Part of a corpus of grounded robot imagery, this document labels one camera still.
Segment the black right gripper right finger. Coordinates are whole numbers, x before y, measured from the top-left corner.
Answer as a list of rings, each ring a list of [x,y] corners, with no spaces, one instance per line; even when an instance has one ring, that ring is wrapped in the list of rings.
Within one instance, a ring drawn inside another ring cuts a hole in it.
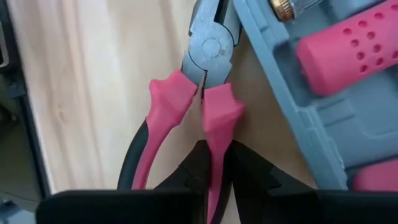
[[[259,187],[262,192],[302,193],[313,189],[279,169],[244,144],[233,141],[233,167],[238,182],[245,187]]]

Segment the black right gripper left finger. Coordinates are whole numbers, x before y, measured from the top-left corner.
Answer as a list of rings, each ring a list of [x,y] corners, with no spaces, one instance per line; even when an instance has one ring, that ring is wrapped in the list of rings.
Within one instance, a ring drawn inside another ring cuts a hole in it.
[[[155,189],[207,190],[210,182],[211,153],[199,140],[188,156]]]

